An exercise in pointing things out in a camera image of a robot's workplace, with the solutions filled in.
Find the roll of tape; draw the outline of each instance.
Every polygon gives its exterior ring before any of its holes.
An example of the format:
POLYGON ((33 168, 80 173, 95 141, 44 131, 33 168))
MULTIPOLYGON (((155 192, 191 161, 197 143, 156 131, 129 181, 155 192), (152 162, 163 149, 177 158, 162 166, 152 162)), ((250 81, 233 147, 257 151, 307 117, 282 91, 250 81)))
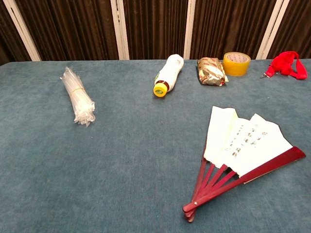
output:
POLYGON ((225 73, 231 76, 246 74, 251 58, 240 52, 228 52, 224 55, 223 67, 225 73))

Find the table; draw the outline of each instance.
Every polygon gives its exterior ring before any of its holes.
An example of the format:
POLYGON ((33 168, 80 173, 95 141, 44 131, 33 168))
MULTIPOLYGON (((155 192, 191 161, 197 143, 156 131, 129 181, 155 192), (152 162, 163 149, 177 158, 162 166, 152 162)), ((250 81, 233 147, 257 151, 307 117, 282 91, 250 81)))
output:
POLYGON ((200 85, 187 60, 162 99, 152 89, 164 60, 1 66, 0 232, 310 232, 311 73, 260 79, 270 61, 214 87, 200 85), (73 123, 59 79, 66 66, 95 101, 88 128, 73 123), (182 206, 213 105, 277 123, 307 157, 212 200, 189 224, 182 206))

